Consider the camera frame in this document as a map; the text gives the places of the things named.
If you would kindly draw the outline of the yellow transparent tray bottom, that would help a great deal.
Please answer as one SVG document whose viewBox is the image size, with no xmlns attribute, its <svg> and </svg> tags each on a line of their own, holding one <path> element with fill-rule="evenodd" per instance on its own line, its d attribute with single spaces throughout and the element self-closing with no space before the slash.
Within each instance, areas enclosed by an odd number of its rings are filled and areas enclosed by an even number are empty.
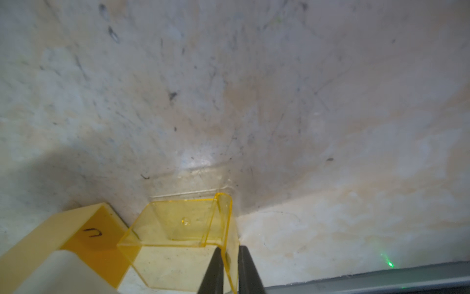
<svg viewBox="0 0 470 294">
<path fill-rule="evenodd" d="M 239 237 L 233 200 L 205 191 L 148 204 L 117 244 L 146 286 L 196 292 L 220 249 L 224 292 L 238 290 Z"/>
</svg>

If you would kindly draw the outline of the yellow sharpener bottom row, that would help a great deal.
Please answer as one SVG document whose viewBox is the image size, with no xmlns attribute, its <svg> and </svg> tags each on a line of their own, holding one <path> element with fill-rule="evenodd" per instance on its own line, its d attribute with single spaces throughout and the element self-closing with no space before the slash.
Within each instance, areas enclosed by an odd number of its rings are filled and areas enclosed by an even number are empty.
<svg viewBox="0 0 470 294">
<path fill-rule="evenodd" d="M 106 203 L 52 215 L 1 256 L 3 294 L 115 294 L 127 225 Z"/>
</svg>

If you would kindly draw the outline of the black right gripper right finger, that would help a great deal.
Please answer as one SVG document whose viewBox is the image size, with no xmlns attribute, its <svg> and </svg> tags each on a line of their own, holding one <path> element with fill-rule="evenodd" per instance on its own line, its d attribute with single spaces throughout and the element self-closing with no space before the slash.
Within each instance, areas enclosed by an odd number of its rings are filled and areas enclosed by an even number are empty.
<svg viewBox="0 0 470 294">
<path fill-rule="evenodd" d="M 238 276 L 240 294 L 266 294 L 247 246 L 240 245 L 239 247 Z"/>
</svg>

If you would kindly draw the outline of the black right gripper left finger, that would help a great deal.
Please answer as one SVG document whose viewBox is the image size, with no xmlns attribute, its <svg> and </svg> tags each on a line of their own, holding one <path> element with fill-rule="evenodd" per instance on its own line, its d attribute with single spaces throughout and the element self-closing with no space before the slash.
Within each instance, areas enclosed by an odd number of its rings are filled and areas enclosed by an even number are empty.
<svg viewBox="0 0 470 294">
<path fill-rule="evenodd" d="M 212 258 L 197 294 L 223 294 L 224 264 L 219 247 L 214 250 Z"/>
</svg>

